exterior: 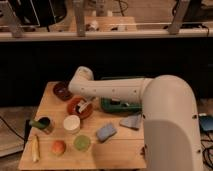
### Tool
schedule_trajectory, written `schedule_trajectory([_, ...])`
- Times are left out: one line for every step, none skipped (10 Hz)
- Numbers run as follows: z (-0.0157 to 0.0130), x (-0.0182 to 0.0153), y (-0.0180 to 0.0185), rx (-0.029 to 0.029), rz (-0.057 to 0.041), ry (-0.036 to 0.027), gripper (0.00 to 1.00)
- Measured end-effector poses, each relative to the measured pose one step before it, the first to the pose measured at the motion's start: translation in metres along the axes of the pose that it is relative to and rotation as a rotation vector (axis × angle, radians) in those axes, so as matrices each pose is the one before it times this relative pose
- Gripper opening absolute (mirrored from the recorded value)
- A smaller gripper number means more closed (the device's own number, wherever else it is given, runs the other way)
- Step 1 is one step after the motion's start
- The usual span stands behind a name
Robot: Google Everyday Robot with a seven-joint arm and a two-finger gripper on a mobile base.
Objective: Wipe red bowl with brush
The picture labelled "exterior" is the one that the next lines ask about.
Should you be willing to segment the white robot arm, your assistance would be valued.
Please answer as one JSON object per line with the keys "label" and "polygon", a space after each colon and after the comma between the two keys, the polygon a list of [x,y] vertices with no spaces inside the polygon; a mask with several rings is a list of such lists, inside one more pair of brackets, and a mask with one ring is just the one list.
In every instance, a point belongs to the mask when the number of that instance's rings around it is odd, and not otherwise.
{"label": "white robot arm", "polygon": [[203,171],[198,109],[189,84],[173,75],[95,80],[79,67],[68,89],[84,97],[139,103],[147,171]]}

